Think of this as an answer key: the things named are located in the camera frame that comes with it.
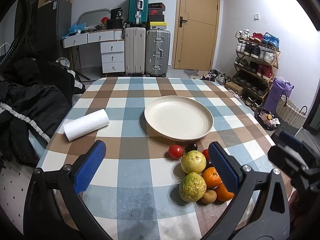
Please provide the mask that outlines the orange mandarin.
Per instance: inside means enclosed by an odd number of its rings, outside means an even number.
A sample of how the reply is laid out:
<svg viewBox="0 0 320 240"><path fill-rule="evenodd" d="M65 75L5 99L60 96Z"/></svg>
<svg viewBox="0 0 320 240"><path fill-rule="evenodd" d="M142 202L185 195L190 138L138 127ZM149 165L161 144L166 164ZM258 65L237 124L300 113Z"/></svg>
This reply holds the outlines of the orange mandarin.
<svg viewBox="0 0 320 240"><path fill-rule="evenodd" d="M226 202L231 200L234 197L234 193L229 192L225 187L224 183L220 183L215 189L217 198L219 202Z"/></svg>
<svg viewBox="0 0 320 240"><path fill-rule="evenodd" d="M208 189L217 187L221 182L221 178L215 167L209 167L203 171L202 177L207 184Z"/></svg>

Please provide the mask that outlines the brown kiwi fruit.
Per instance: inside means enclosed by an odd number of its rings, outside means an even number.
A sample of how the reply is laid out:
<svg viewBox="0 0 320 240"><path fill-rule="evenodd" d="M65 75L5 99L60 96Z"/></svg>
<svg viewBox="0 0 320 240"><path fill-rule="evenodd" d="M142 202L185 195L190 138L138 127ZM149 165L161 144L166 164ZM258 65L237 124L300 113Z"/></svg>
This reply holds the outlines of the brown kiwi fruit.
<svg viewBox="0 0 320 240"><path fill-rule="evenodd" d="M208 190L201 198L201 202L203 202L203 204L212 204L216 201L216 199L217 193L214 190Z"/></svg>

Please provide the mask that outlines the yellow-green guava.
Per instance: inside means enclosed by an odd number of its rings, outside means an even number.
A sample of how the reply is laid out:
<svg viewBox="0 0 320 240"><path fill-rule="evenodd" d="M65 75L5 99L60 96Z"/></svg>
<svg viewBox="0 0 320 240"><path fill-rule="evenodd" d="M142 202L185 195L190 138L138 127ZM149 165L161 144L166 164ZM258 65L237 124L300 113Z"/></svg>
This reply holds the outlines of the yellow-green guava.
<svg viewBox="0 0 320 240"><path fill-rule="evenodd" d="M181 159L181 169L186 174L190 174L191 172L199 174L204 171L206 165L207 161L205 156L196 150L189 151L184 154Z"/></svg>

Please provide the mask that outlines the wrinkled green guava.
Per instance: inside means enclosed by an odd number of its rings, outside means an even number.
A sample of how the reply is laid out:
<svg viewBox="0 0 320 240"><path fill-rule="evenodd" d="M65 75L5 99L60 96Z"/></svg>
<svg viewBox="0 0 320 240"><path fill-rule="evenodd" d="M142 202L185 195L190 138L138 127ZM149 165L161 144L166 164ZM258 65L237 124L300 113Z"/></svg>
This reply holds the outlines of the wrinkled green guava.
<svg viewBox="0 0 320 240"><path fill-rule="evenodd" d="M191 172L186 175L179 185L179 195L185 202L196 202L203 197L207 184L201 175Z"/></svg>

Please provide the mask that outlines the red tomato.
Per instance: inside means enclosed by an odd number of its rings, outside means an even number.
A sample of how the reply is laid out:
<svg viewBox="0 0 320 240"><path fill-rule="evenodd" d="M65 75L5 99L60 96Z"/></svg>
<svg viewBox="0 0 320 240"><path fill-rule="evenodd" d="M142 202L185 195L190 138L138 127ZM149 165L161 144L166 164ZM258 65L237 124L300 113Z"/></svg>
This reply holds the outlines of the red tomato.
<svg viewBox="0 0 320 240"><path fill-rule="evenodd" d="M210 160L208 149L203 150L203 151L202 151L202 154L205 156L205 158L206 158L207 160Z"/></svg>
<svg viewBox="0 0 320 240"><path fill-rule="evenodd" d="M180 159L180 157L184 154L184 149L180 145L171 145L168 149L168 154L171 158Z"/></svg>

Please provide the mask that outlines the woven basket bag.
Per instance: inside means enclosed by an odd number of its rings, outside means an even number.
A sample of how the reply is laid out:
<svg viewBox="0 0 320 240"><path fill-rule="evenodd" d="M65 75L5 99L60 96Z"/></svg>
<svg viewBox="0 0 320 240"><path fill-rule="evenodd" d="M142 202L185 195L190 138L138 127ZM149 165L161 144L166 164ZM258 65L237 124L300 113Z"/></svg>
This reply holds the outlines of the woven basket bag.
<svg viewBox="0 0 320 240"><path fill-rule="evenodd" d="M280 121L280 127L295 135L303 126L307 118L308 108L303 106L299 108L288 96L282 91L276 107L276 117Z"/></svg>

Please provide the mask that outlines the black bowl basket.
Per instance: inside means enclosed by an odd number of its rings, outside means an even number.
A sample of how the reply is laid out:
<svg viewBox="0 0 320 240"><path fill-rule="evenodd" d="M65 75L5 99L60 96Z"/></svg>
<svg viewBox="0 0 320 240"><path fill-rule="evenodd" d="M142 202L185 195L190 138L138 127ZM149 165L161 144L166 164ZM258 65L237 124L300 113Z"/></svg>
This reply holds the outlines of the black bowl basket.
<svg viewBox="0 0 320 240"><path fill-rule="evenodd" d="M257 108L254 117L264 130L274 131L280 126L280 121L270 111L264 108Z"/></svg>

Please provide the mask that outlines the dark purple plum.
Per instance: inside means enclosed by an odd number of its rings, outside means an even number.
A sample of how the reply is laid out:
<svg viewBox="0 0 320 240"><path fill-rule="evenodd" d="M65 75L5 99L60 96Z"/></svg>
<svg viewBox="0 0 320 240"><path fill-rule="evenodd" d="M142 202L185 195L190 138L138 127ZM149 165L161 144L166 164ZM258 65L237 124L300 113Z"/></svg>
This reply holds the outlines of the dark purple plum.
<svg viewBox="0 0 320 240"><path fill-rule="evenodd" d="M196 151L198 149L198 146L196 143L190 143L186 146L185 151L190 152L190 151Z"/></svg>

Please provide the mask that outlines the white paper towel roll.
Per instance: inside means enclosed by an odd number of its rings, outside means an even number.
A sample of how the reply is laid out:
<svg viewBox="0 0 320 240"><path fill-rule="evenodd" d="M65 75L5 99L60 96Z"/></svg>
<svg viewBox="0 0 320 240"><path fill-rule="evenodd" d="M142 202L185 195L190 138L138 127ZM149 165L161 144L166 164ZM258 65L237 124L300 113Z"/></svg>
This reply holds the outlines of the white paper towel roll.
<svg viewBox="0 0 320 240"><path fill-rule="evenodd" d="M92 112L63 125L68 141L73 141L110 124L104 109Z"/></svg>

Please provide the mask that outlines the purple bag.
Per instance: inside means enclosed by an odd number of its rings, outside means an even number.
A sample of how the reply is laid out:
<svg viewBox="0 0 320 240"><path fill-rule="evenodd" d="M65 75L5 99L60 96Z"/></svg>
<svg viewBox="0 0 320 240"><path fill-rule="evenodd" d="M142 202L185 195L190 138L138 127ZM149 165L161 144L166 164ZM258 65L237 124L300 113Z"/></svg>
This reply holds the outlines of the purple bag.
<svg viewBox="0 0 320 240"><path fill-rule="evenodd" d="M286 96L289 98L293 89L294 85L292 83L285 80L283 77L275 77L273 86L269 91L263 108L274 114L282 92L285 92Z"/></svg>

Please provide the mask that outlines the checkered tablecloth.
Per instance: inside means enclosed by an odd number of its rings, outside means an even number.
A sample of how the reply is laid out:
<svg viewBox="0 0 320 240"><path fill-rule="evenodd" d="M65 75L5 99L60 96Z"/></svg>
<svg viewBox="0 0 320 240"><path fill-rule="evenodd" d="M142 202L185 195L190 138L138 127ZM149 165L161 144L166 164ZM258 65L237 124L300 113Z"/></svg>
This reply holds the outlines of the checkered tablecloth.
<svg viewBox="0 0 320 240"><path fill-rule="evenodd" d="M223 86L210 81L162 77L105 77L92 83L65 117L70 122L104 109L110 124L68 141L60 127L38 166L44 171L72 164L93 143L106 144L106 156L82 199L114 239L200 239L226 203L185 203L178 192L184 177L180 162L167 150L172 140L156 133L144 118L145 107L160 96L196 100L213 115L212 130L197 141L200 151L213 141L242 165L269 172L273 141L254 116Z"/></svg>

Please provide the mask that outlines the cream round plate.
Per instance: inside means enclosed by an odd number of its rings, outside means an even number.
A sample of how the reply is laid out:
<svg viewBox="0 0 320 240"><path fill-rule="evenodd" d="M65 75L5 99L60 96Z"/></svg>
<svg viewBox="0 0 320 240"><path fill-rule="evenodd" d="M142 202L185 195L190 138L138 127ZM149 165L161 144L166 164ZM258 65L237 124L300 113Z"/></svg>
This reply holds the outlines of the cream round plate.
<svg viewBox="0 0 320 240"><path fill-rule="evenodd" d="M206 136L214 126L209 109L183 96L162 96L148 103L146 122L162 136L176 141L194 141Z"/></svg>

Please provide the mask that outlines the wooden shoe rack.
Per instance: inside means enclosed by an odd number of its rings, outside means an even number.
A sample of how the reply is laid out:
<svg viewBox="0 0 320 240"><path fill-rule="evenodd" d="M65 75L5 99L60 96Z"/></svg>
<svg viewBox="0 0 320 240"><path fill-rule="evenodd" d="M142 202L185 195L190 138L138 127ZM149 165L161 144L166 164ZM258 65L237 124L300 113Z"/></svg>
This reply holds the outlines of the wooden shoe rack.
<svg viewBox="0 0 320 240"><path fill-rule="evenodd" d="M257 38L239 37L235 53L233 82L245 93L265 103L279 69L281 51Z"/></svg>

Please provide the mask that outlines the black clothes pile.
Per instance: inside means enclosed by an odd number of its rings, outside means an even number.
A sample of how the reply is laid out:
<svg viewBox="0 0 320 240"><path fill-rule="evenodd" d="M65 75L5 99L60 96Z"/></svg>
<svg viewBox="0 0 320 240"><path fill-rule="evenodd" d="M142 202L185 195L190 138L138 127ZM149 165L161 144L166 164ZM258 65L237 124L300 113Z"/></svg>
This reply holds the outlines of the black clothes pile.
<svg viewBox="0 0 320 240"><path fill-rule="evenodd" d="M1 72L1 154L35 167L42 152L85 88L67 58L24 58Z"/></svg>

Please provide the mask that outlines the white drawer desk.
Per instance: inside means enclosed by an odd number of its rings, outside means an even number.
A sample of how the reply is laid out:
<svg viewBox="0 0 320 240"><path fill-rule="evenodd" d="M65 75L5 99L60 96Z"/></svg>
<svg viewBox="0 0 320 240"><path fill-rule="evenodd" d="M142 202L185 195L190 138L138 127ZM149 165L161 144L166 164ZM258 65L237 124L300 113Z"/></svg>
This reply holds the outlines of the white drawer desk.
<svg viewBox="0 0 320 240"><path fill-rule="evenodd" d="M69 36L62 41L70 48L77 70L97 67L103 74L125 72L122 29L93 31Z"/></svg>

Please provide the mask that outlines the beige suitcase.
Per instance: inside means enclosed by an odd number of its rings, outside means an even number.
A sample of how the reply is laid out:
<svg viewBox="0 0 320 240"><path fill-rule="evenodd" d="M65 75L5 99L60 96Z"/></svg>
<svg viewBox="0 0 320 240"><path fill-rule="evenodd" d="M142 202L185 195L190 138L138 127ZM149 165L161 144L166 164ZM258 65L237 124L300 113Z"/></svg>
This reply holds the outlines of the beige suitcase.
<svg viewBox="0 0 320 240"><path fill-rule="evenodd" d="M124 33L125 73L143 75L145 73L146 29L126 28Z"/></svg>

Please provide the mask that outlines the silver grey suitcase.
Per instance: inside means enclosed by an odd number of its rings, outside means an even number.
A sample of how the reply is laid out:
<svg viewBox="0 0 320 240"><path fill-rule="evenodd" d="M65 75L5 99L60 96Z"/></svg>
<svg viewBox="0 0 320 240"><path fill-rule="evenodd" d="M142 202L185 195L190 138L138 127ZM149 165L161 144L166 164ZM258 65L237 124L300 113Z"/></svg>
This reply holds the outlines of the silver grey suitcase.
<svg viewBox="0 0 320 240"><path fill-rule="evenodd" d="M169 65L170 32L154 29L146 32L145 73L166 77Z"/></svg>

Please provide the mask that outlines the wooden door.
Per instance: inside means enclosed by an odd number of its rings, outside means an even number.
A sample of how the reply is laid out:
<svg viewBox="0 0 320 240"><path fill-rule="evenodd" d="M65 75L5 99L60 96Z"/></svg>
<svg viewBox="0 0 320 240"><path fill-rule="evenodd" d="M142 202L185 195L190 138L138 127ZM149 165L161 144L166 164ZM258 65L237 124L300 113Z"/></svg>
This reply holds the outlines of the wooden door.
<svg viewBox="0 0 320 240"><path fill-rule="evenodd" d="M177 0L172 49L175 69L211 70L219 17L220 0Z"/></svg>

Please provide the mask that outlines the dark grey cabinet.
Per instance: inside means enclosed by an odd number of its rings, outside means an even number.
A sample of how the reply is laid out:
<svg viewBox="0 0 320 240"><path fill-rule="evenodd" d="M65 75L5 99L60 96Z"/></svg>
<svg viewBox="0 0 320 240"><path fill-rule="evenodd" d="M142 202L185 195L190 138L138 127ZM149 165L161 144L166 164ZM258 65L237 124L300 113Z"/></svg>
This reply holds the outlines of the dark grey cabinet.
<svg viewBox="0 0 320 240"><path fill-rule="evenodd" d="M64 0L52 1L37 10L36 51L39 57L50 62L60 57L70 58L62 37L71 27L72 4Z"/></svg>

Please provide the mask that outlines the stacked shoe boxes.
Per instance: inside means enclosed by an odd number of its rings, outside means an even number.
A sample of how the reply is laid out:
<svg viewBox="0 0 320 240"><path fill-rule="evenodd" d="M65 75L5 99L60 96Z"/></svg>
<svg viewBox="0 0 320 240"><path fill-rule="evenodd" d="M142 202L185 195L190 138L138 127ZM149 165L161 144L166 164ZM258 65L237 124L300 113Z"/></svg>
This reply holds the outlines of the stacked shoe boxes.
<svg viewBox="0 0 320 240"><path fill-rule="evenodd" d="M167 29L164 12L164 3L156 2L148 4L148 30Z"/></svg>

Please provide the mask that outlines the teal suitcase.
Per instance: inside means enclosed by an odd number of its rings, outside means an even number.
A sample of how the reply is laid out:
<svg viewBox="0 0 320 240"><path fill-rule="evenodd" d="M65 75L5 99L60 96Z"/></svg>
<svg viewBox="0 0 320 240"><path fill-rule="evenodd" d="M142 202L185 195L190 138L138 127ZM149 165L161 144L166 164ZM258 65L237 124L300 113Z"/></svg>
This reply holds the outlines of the teal suitcase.
<svg viewBox="0 0 320 240"><path fill-rule="evenodd" d="M148 21L148 5L149 0L129 0L128 24L145 28Z"/></svg>

